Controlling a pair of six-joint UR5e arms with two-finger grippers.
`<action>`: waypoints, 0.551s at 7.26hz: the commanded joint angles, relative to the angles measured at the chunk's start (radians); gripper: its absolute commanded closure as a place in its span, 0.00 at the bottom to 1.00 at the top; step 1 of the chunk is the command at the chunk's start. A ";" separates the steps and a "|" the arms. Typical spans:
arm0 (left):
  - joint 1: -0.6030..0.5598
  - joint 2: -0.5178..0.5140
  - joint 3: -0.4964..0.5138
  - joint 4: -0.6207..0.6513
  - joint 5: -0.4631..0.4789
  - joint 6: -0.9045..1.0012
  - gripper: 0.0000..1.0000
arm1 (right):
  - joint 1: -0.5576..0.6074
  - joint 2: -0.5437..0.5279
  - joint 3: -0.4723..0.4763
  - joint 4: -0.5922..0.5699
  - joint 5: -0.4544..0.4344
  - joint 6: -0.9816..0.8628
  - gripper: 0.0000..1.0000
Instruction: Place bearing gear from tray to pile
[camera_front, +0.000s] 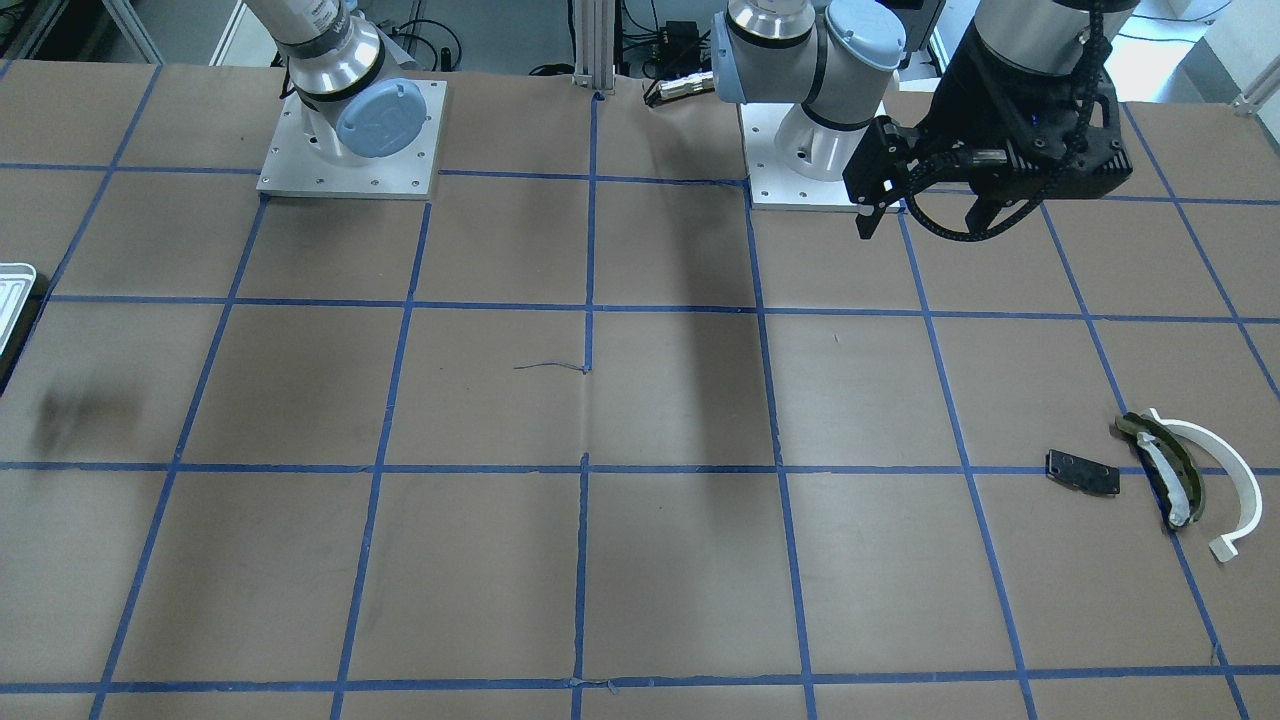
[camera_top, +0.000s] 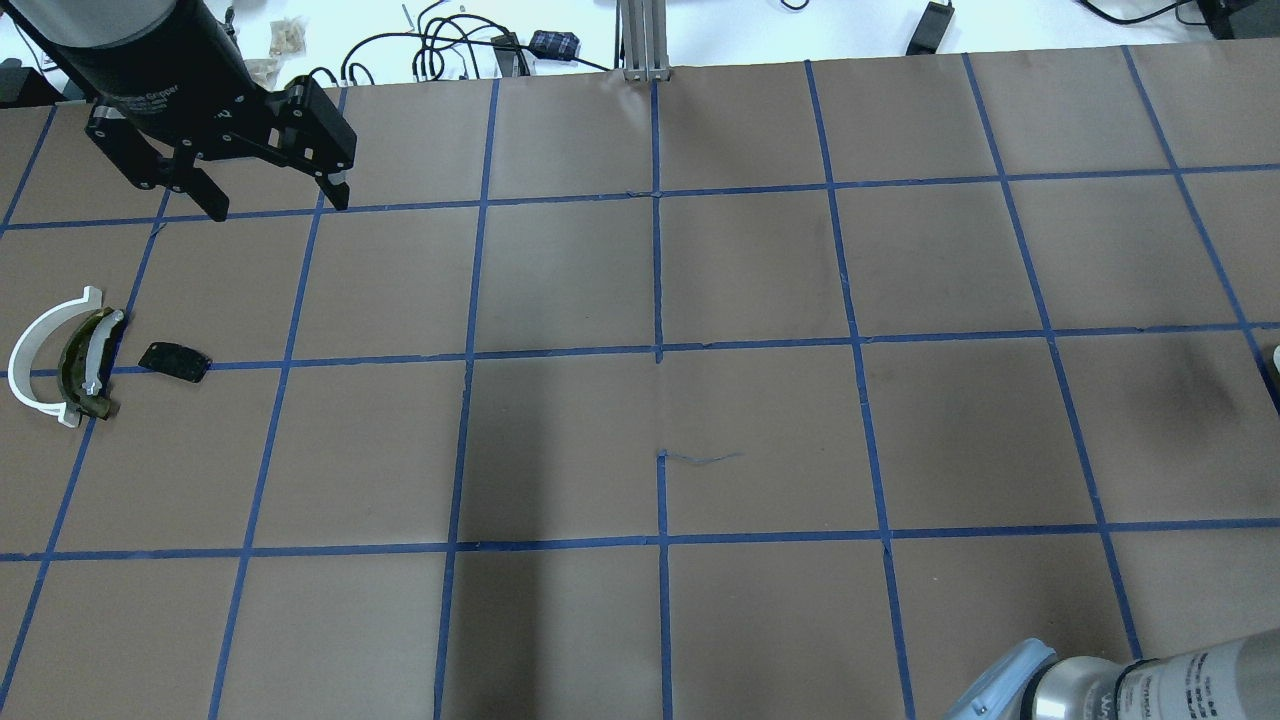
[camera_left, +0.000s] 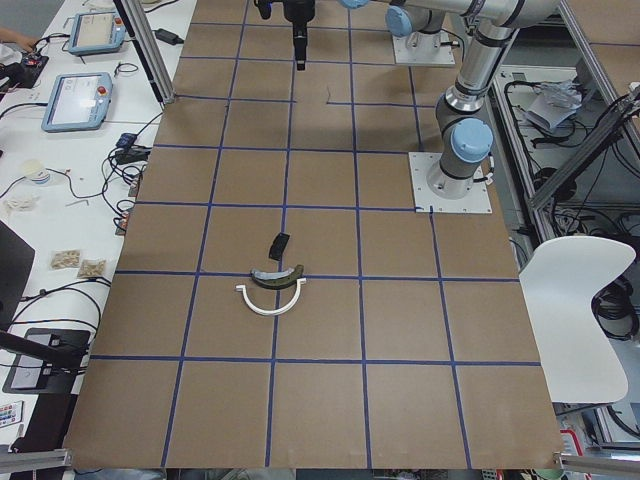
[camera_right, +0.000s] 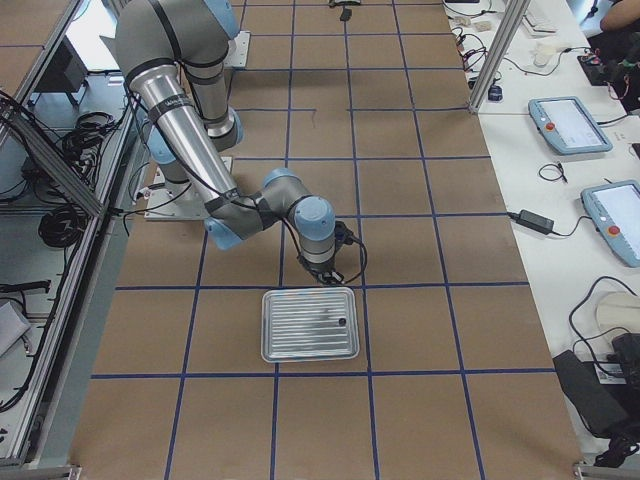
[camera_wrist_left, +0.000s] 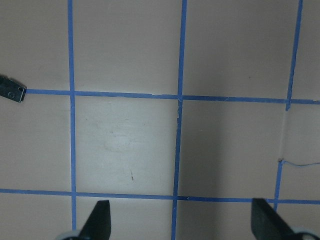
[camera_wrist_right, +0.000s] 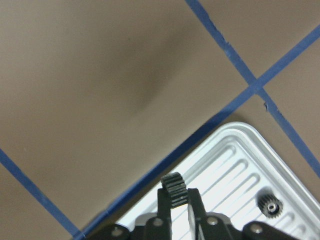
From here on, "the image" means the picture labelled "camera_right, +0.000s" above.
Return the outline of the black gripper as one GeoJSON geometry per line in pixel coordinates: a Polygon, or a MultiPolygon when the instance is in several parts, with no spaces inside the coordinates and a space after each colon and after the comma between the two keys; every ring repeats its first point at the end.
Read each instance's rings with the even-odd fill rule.
{"type": "Polygon", "coordinates": [[[335,268],[334,257],[320,263],[314,263],[299,255],[298,262],[311,277],[322,285],[344,284],[344,276],[335,268]]]}

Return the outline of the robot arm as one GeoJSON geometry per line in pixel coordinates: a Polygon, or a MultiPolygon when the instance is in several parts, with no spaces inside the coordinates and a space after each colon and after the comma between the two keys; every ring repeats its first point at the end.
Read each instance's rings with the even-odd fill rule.
{"type": "Polygon", "coordinates": [[[287,222],[298,234],[298,260],[320,283],[340,284],[332,205],[287,168],[242,194],[220,153],[242,139],[228,105],[224,60],[240,29],[227,1],[131,1],[115,33],[117,63],[128,89],[198,192],[206,229],[221,250],[287,222]]]}
{"type": "Polygon", "coordinates": [[[215,146],[222,152],[242,139],[236,112],[229,107],[224,59],[240,33],[227,1],[152,1],[166,37],[168,56],[184,68],[195,108],[215,146]]]}

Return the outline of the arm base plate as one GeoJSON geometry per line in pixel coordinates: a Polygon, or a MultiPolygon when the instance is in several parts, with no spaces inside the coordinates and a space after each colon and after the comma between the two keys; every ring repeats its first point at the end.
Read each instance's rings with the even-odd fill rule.
{"type": "Polygon", "coordinates": [[[229,50],[224,59],[224,66],[233,69],[245,69],[248,62],[251,33],[241,30],[229,42],[229,50]]]}
{"type": "Polygon", "coordinates": [[[203,173],[184,165],[179,160],[167,163],[154,156],[157,167],[154,182],[147,187],[144,198],[147,206],[143,216],[148,221],[202,221],[209,217],[205,207],[219,197],[223,189],[212,190],[213,182],[203,173]]]}

